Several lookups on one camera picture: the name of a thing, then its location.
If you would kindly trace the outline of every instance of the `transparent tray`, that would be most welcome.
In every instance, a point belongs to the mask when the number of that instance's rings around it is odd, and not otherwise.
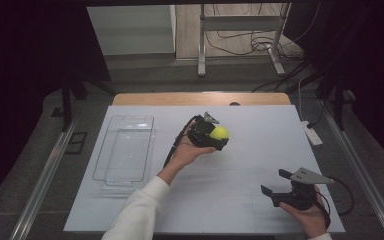
[[[152,116],[111,118],[93,173],[102,190],[130,194],[148,181],[153,124]]]

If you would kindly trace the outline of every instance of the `hand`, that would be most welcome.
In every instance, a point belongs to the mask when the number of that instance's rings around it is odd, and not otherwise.
[[[168,185],[171,184],[177,173],[182,170],[185,166],[195,161],[197,157],[202,154],[209,154],[216,151],[214,147],[196,147],[190,140],[188,135],[189,129],[195,124],[192,122],[186,128],[182,138],[179,141],[179,145],[176,151],[173,153],[173,157],[168,162],[167,166],[158,173],[158,176],[163,179]]]
[[[320,191],[316,185],[314,185],[314,188],[316,189],[316,192]],[[324,206],[320,194],[317,194],[317,201],[322,206]],[[315,205],[304,211],[298,210],[283,202],[280,203],[279,206],[283,210],[297,218],[298,221],[300,221],[305,233],[309,238],[318,237],[326,233],[325,218],[320,209],[317,208]]]

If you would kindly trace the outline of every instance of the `human arm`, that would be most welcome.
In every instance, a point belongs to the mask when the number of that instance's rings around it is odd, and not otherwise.
[[[314,186],[316,192],[319,192],[319,188]],[[323,201],[319,194],[317,194],[317,201],[323,206]],[[286,203],[280,203],[279,206],[294,216],[301,223],[305,233],[309,240],[330,240],[330,234],[326,231],[325,218],[321,210],[313,205],[307,210],[298,210]]]
[[[143,189],[135,191],[127,199],[122,211],[102,237],[103,240],[152,239],[156,215],[175,176],[201,154],[216,150],[212,147],[195,147],[186,136],[187,131],[184,132],[169,163]]]

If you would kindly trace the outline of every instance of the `black device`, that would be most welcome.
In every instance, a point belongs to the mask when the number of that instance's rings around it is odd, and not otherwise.
[[[305,168],[300,168],[294,174],[279,169],[279,176],[291,180],[292,191],[289,193],[273,193],[273,191],[261,185],[261,192],[272,199],[273,205],[279,207],[281,202],[284,202],[298,210],[307,210],[313,205],[322,211],[326,229],[330,225],[330,216],[326,209],[317,201],[317,194],[314,184],[330,184],[334,183],[332,179],[319,175]]]
[[[205,112],[204,117],[197,115],[192,117],[188,123],[180,131],[179,135],[176,137],[176,140],[173,143],[173,146],[170,149],[170,152],[167,155],[164,167],[168,164],[171,157],[173,156],[174,151],[179,145],[180,139],[184,136],[186,128],[189,127],[191,122],[195,121],[195,124],[188,131],[189,140],[197,147],[215,147],[217,150],[221,151],[224,146],[226,146],[229,141],[228,138],[223,138],[221,140],[214,139],[210,137],[211,132],[216,128],[214,124],[218,124],[215,118],[213,118],[208,112]]]
[[[279,176],[290,179],[292,173],[279,169]],[[303,184],[291,181],[292,191],[289,193],[273,193],[272,190],[261,185],[261,192],[270,197],[275,207],[279,207],[279,203],[284,202],[299,210],[307,210],[313,203],[317,201],[317,193],[314,184]]]
[[[221,151],[229,139],[218,140],[211,138],[210,134],[216,128],[213,123],[218,123],[218,121],[211,117],[208,112],[205,112],[204,116],[196,116],[196,123],[189,129],[188,137],[197,147],[215,147]]]

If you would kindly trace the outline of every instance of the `yellow ball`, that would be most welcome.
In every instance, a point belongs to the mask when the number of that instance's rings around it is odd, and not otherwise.
[[[222,126],[217,126],[214,128],[214,130],[210,133],[210,138],[222,140],[223,138],[229,138],[229,132],[226,128]]]

